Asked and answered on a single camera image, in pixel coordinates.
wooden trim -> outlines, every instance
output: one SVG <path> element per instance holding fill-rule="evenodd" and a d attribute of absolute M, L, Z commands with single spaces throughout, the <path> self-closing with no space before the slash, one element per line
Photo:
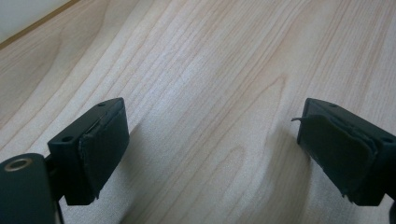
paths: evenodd
<path fill-rule="evenodd" d="M 24 28 L 23 30 L 17 32 L 15 35 L 9 37 L 8 39 L 6 39 L 5 41 L 3 41 L 2 43 L 0 43 L 0 49 L 5 48 L 6 46 L 8 46 L 9 44 L 11 44 L 12 42 L 16 41 L 17 39 L 19 39 L 20 37 L 28 34 L 29 32 L 33 31 L 35 28 L 37 28 L 38 26 L 40 26 L 41 24 L 43 24 L 46 21 L 49 21 L 50 19 L 52 19 L 53 17 L 55 17 L 56 15 L 58 15 L 59 13 L 63 12 L 64 10 L 66 10 L 67 8 L 73 6 L 76 2 L 78 2 L 79 0 L 70 0 L 69 2 L 67 2 L 66 4 L 64 4 L 61 7 L 58 7 L 57 9 L 55 9 L 54 11 L 52 11 L 50 14 L 48 14 L 47 16 L 41 18 L 40 20 L 34 22 L 33 24 L 31 24 L 30 26 Z"/>

metal ring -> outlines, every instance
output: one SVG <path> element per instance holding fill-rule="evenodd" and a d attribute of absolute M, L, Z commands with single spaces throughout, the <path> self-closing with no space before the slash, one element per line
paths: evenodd
<path fill-rule="evenodd" d="M 9 164 L 6 165 L 4 168 L 7 172 L 14 172 L 14 171 L 19 171 L 26 166 L 30 165 L 32 163 L 32 159 L 30 158 L 21 158 L 17 159 L 15 161 L 11 161 Z"/>

wooden surface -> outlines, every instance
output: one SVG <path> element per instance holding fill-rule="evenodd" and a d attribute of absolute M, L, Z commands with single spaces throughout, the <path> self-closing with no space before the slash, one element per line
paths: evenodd
<path fill-rule="evenodd" d="M 306 97 L 396 133 L 396 1 L 86 0 L 0 51 L 0 159 L 121 96 L 122 162 L 66 223 L 388 223 L 296 144 Z"/>

light wood tabletop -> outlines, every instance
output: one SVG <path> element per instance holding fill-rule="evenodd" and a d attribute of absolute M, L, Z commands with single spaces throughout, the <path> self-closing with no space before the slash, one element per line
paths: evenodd
<path fill-rule="evenodd" d="M 93 105 L 131 143 L 66 223 L 389 223 L 296 143 L 307 97 L 396 134 L 394 0 L 85 0 L 0 50 L 0 160 Z"/>

black plastic part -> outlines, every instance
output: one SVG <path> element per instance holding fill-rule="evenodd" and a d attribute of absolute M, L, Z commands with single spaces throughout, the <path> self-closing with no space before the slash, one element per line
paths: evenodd
<path fill-rule="evenodd" d="M 357 205 L 395 199 L 396 137 L 344 108 L 306 99 L 297 143 Z"/>
<path fill-rule="evenodd" d="M 129 143 L 122 98 L 102 102 L 49 142 L 52 185 L 67 204 L 90 204 L 110 178 Z"/>
<path fill-rule="evenodd" d="M 44 157 L 27 153 L 0 163 L 0 223 L 63 223 Z"/>

